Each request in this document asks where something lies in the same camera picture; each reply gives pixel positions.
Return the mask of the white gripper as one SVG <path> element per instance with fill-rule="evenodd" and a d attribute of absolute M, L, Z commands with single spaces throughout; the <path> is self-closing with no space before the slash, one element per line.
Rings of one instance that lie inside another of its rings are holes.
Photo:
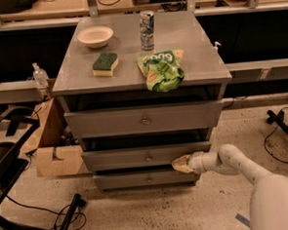
<path fill-rule="evenodd" d="M 203 151 L 185 154 L 182 157 L 174 159 L 172 162 L 173 168 L 180 173 L 205 173 L 207 171 L 215 171 L 218 164 L 218 154 Z"/>

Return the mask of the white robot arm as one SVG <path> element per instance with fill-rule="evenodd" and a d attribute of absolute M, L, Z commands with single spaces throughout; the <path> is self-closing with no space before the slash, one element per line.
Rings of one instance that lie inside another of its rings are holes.
<path fill-rule="evenodd" d="M 240 173 L 252 185 L 250 230 L 288 230 L 288 177 L 274 174 L 253 162 L 236 146 L 223 145 L 217 152 L 194 152 L 174 159 L 181 173 Z"/>

